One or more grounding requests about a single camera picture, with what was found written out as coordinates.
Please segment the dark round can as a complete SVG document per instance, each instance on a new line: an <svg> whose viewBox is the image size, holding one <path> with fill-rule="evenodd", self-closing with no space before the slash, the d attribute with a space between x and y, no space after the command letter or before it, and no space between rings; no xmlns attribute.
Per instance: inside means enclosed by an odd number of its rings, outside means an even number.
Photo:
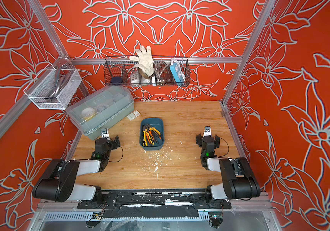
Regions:
<svg viewBox="0 0 330 231"><path fill-rule="evenodd" d="M115 76L115 77L113 77L113 78L111 79L110 84L111 84L112 86L120 86L120 85L123 84L123 79L122 79L121 76Z"/></svg>

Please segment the yellow black long pliers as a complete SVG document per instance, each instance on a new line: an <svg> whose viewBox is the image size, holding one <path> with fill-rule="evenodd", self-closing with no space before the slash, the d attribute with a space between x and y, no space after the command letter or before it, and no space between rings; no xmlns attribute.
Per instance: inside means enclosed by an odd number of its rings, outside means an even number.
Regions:
<svg viewBox="0 0 330 231"><path fill-rule="evenodd" d="M148 146L147 132L144 125L142 126L142 131L143 131L143 146Z"/></svg>

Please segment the translucent grey tool case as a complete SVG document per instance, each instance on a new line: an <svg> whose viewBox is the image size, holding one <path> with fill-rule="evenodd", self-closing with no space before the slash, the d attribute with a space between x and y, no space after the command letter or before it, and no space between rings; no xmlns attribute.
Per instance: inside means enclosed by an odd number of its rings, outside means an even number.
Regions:
<svg viewBox="0 0 330 231"><path fill-rule="evenodd" d="M110 129L134 111L134 99L128 88L106 86L66 109L78 130L91 140Z"/></svg>

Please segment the small white orange carton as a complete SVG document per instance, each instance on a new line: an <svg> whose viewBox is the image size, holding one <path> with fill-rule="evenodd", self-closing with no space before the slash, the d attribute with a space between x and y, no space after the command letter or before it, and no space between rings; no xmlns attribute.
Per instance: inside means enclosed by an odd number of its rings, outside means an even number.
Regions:
<svg viewBox="0 0 330 231"><path fill-rule="evenodd" d="M134 120L135 118L139 117L140 116L140 112L138 110L130 113L127 118L131 121L131 120Z"/></svg>

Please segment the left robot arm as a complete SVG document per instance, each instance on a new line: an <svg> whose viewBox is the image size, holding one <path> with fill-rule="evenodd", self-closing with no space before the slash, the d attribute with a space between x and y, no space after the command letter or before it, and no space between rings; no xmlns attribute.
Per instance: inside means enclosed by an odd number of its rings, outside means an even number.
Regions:
<svg viewBox="0 0 330 231"><path fill-rule="evenodd" d="M32 196L54 202L79 200L102 203L99 186L78 184L76 178L102 172L110 162L111 152L120 147L118 136L114 139L101 137L95 140L95 150L90 159L53 159L34 186Z"/></svg>

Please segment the white work glove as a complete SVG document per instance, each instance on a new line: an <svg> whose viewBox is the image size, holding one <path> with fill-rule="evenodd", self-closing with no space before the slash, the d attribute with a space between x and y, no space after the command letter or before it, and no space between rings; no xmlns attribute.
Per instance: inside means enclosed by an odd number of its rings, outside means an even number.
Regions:
<svg viewBox="0 0 330 231"><path fill-rule="evenodd" d="M148 77L154 74L154 60L152 57L152 50L150 46L144 47L143 45L139 49L135 49L135 55L129 57L131 61L137 62L134 67L139 68Z"/></svg>

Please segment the yellow black combination pliers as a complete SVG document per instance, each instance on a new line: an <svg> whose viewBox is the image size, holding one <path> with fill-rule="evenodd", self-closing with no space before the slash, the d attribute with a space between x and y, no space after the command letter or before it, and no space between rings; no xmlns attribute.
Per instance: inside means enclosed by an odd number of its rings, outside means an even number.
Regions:
<svg viewBox="0 0 330 231"><path fill-rule="evenodd" d="M155 128L155 127L149 127L152 134L155 134L156 137L158 137L160 140L162 140L162 134Z"/></svg>

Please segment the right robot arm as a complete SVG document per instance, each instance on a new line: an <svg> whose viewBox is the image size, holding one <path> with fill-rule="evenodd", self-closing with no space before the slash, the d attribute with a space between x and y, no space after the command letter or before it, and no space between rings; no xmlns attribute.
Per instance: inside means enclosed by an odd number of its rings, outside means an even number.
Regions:
<svg viewBox="0 0 330 231"><path fill-rule="evenodd" d="M219 172L222 182L209 185L207 200L242 199L250 200L261 195L261 188L247 158L218 157L215 150L220 146L219 136L196 135L196 144L201 148L201 165L206 170Z"/></svg>

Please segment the white mesh wall basket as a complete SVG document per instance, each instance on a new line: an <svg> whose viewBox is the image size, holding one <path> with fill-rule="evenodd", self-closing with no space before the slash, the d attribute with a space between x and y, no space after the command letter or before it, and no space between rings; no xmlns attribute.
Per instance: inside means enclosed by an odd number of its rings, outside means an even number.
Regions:
<svg viewBox="0 0 330 231"><path fill-rule="evenodd" d="M77 69L49 64L23 92L39 109L65 110L81 83Z"/></svg>

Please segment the white power strip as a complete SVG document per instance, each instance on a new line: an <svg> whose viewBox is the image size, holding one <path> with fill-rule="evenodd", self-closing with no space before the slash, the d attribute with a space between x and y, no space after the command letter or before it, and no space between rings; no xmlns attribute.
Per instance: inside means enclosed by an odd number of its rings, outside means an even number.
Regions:
<svg viewBox="0 0 330 231"><path fill-rule="evenodd" d="M130 83L132 85L139 84L139 72L138 71L133 71L132 72L132 74L130 75Z"/></svg>

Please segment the light blue box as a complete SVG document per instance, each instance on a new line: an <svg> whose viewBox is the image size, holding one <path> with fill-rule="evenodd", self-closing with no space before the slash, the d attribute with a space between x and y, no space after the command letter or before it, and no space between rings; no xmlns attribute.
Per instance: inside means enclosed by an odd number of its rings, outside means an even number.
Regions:
<svg viewBox="0 0 330 231"><path fill-rule="evenodd" d="M171 59L170 71L176 83L180 84L185 82L185 75L181 69L180 63L175 58Z"/></svg>

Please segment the black mounting base rail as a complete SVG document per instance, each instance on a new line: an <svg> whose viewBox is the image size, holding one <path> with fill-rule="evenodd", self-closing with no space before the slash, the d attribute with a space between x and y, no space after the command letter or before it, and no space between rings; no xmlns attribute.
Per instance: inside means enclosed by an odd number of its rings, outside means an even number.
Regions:
<svg viewBox="0 0 330 231"><path fill-rule="evenodd" d="M99 201L79 200L78 209L115 209L127 207L178 206L194 209L231 209L228 199L211 200L204 188L198 189L149 189L103 190Z"/></svg>

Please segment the teal plastic storage box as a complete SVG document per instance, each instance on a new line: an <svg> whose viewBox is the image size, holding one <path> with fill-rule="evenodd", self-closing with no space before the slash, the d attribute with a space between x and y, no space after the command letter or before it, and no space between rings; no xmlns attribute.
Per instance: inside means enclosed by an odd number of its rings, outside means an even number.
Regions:
<svg viewBox="0 0 330 231"><path fill-rule="evenodd" d="M143 119L140 124L140 146L145 151L157 151L162 149L164 143L163 120L158 117Z"/></svg>

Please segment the orange black pliers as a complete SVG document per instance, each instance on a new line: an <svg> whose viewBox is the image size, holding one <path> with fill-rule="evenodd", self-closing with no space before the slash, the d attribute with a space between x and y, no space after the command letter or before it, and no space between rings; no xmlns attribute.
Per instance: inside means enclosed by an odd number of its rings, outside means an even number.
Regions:
<svg viewBox="0 0 330 231"><path fill-rule="evenodd" d="M147 134L149 137L149 142L151 143L151 145L154 145L155 144L154 136L152 135L150 128L147 125L145 125L145 127L146 127L146 131L147 131Z"/></svg>

